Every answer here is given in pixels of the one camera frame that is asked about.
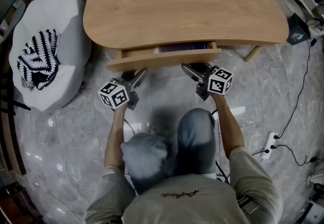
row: jeans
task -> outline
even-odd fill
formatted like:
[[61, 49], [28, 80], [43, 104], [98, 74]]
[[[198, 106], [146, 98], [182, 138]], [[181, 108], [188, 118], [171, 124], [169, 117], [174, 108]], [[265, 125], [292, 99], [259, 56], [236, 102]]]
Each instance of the jeans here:
[[147, 133], [121, 144], [123, 160], [138, 194], [167, 178], [185, 174], [215, 173], [215, 120], [196, 108], [187, 112], [178, 126], [178, 151], [165, 137]]

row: power strip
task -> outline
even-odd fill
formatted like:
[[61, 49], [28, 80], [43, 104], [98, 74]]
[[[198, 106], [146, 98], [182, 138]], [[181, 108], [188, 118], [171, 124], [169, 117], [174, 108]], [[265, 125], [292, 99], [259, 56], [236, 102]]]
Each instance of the power strip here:
[[269, 159], [270, 155], [271, 155], [271, 151], [272, 149], [270, 148], [272, 145], [275, 144], [275, 139], [274, 136], [276, 136], [277, 134], [274, 132], [269, 132], [268, 133], [268, 137], [267, 137], [267, 141], [265, 142], [264, 145], [264, 149], [263, 150], [269, 150], [269, 153], [263, 153], [262, 159]]

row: zigzag patterned blanket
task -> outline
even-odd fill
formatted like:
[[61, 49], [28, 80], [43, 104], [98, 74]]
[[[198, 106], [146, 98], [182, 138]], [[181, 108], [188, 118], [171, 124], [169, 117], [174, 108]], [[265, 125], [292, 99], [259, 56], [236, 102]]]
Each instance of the zigzag patterned blanket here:
[[22, 85], [32, 90], [34, 86], [42, 90], [55, 78], [58, 71], [56, 43], [58, 34], [55, 29], [40, 31], [29, 40], [23, 54], [17, 59]]

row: white marker cube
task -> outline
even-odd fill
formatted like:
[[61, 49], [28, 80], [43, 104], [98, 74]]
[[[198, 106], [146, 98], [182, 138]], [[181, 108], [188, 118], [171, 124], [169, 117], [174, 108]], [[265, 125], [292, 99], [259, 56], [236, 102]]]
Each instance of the white marker cube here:
[[126, 88], [123, 85], [105, 83], [98, 91], [102, 102], [113, 109], [129, 101]]
[[224, 95], [231, 88], [232, 81], [233, 74], [224, 68], [220, 68], [209, 76], [208, 91]]

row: black trash bin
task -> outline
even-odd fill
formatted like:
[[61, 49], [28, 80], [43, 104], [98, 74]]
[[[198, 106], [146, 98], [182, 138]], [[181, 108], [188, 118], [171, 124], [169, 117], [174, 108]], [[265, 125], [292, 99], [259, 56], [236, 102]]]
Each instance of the black trash bin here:
[[307, 24], [296, 13], [288, 19], [289, 36], [287, 42], [291, 45], [304, 42], [310, 39], [310, 32]]

